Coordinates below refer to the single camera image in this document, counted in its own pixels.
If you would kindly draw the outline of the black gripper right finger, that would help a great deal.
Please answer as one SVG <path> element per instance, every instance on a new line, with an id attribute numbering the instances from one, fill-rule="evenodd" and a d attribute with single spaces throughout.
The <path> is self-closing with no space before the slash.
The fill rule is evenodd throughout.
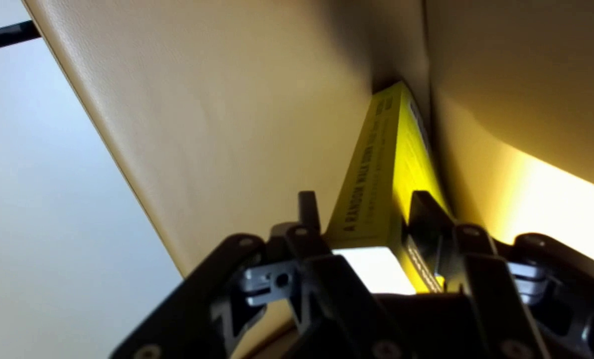
<path id="1" fill-rule="evenodd" d="M 432 292 L 444 292 L 450 278 L 452 218 L 428 192 L 410 198 L 408 234 L 416 248 L 420 274 Z"/>

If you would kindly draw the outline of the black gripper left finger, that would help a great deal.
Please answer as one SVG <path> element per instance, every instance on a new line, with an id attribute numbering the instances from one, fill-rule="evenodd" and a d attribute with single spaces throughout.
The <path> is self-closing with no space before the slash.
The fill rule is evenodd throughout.
<path id="1" fill-rule="evenodd" d="M 314 232 L 318 232 L 320 230 L 320 218 L 318 218 L 316 196 L 312 192 L 298 192 L 296 194 L 296 206 L 298 206 L 298 222 L 302 226 L 308 226 Z"/>

